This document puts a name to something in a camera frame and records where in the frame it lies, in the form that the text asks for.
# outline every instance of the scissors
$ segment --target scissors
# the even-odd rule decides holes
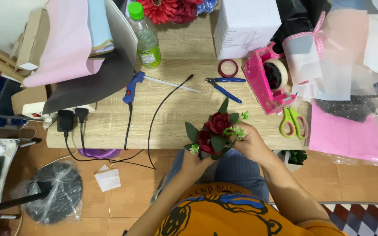
[[[304,118],[294,110],[294,108],[284,108],[283,113],[284,118],[279,126],[279,132],[282,134],[282,136],[291,138],[294,135],[294,131],[297,133],[297,137],[299,139],[305,139],[309,136],[309,125],[307,124],[307,121],[305,121]],[[304,134],[302,134],[300,131],[299,121],[303,123]],[[290,127],[289,133],[284,132],[284,126],[286,124],[288,124]]]
[[[234,78],[234,77],[228,77],[228,78],[205,78],[205,81],[212,84],[214,88],[218,89],[222,94],[226,95],[229,99],[232,99],[238,103],[242,103],[240,99],[235,97],[233,94],[229,93],[227,90],[225,90],[223,87],[219,86],[217,82],[246,82],[244,78]]]

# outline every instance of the blue pliers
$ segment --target blue pliers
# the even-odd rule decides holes
[[[229,99],[232,99],[238,103],[242,103],[242,101],[235,96],[233,96],[231,93],[229,93],[227,90],[225,90],[223,87],[219,86],[216,82],[246,82],[244,78],[205,78],[205,81],[212,84],[214,88],[218,89],[221,93],[226,95]]]

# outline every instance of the plastic bottle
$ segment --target plastic bottle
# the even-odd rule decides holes
[[[161,55],[153,23],[144,16],[144,8],[141,3],[130,3],[128,11],[130,16],[128,22],[138,39],[137,53],[139,59],[147,68],[157,67],[161,62]]]

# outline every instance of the pink gingham ribbon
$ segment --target pink gingham ribbon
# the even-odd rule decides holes
[[[302,33],[298,33],[298,34],[295,34],[295,35],[291,35],[291,36],[287,37],[284,40],[284,42],[282,42],[282,46],[284,46],[290,40],[300,38],[300,37],[306,36],[306,35],[313,35],[313,37],[315,38],[316,50],[318,51],[319,59],[322,59],[323,58],[323,51],[324,51],[323,43],[326,39],[326,35],[323,32],[323,30],[320,30],[320,28],[322,27],[323,20],[325,19],[325,15],[326,15],[326,12],[322,11],[322,14],[320,15],[319,21],[316,24],[316,27],[313,30],[313,32],[302,32]]]

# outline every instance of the rug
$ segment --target rug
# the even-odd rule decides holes
[[[321,202],[331,221],[349,236],[378,236],[378,203]]]

